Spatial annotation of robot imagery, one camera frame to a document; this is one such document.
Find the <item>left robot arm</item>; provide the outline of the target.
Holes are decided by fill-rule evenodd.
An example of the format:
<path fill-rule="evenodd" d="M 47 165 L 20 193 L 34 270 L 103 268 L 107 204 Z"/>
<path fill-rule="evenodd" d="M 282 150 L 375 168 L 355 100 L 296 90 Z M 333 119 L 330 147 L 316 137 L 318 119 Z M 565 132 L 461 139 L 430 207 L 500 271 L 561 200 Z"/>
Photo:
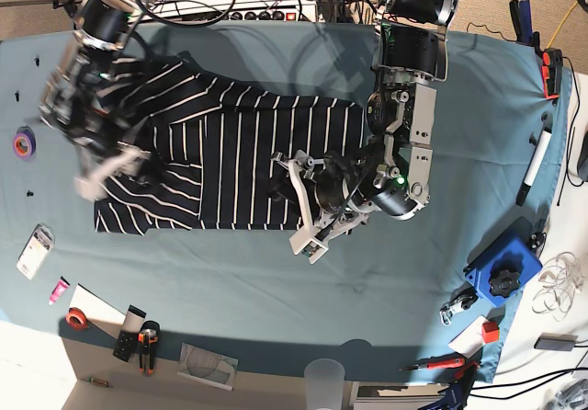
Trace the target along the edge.
<path fill-rule="evenodd" d="M 315 263 L 334 238 L 383 211 L 411 219 L 429 201 L 436 91 L 447 79 L 447 30 L 458 0 L 378 0 L 374 16 L 377 49 L 375 89 L 363 112 L 371 133 L 355 154 L 334 150 L 323 158 L 303 151 L 275 153 L 281 171 L 272 195 L 300 211 L 290 237 L 292 251 Z"/>

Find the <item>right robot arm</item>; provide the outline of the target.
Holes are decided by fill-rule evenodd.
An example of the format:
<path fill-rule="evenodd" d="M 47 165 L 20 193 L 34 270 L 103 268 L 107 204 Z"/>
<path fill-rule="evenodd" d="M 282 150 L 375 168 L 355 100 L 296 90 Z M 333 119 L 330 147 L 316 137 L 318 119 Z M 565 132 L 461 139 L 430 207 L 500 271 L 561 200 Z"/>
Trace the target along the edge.
<path fill-rule="evenodd" d="M 78 153 L 77 193 L 96 201 L 106 196 L 106 180 L 134 175 L 150 154 L 136 145 L 144 120 L 132 122 L 100 99 L 121 82 L 113 74 L 133 30 L 141 22 L 132 0 L 83 0 L 75 30 L 40 99 L 40 120 L 60 131 Z"/>

